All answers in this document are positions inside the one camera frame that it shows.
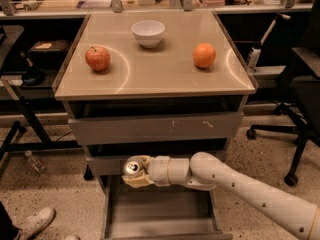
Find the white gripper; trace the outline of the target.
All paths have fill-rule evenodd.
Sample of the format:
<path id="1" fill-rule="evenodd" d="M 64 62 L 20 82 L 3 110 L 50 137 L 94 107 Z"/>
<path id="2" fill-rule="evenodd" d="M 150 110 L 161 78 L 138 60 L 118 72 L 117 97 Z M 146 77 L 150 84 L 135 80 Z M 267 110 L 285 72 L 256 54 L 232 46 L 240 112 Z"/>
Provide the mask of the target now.
<path id="1" fill-rule="evenodd" d="M 133 187 L 140 188 L 149 185 L 167 187 L 181 185 L 185 188 L 200 191 L 211 191 L 216 185 L 209 182 L 201 182 L 191 170 L 188 158 L 171 158 L 169 156 L 157 156 L 152 158 L 148 155 L 138 155 L 129 158 L 147 167 L 147 174 L 142 172 L 137 175 L 122 177 L 123 181 Z"/>

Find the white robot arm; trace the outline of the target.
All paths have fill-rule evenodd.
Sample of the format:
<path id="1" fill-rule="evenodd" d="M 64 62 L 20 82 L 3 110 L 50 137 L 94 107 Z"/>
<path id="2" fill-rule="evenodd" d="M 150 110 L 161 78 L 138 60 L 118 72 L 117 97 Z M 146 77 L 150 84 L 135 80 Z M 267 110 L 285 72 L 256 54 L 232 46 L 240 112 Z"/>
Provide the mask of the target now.
<path id="1" fill-rule="evenodd" d="M 211 191 L 222 186 L 299 240 L 320 240 L 317 205 L 246 176 L 206 152 L 190 158 L 133 156 L 123 167 L 123 181 L 133 188 L 181 185 Z"/>

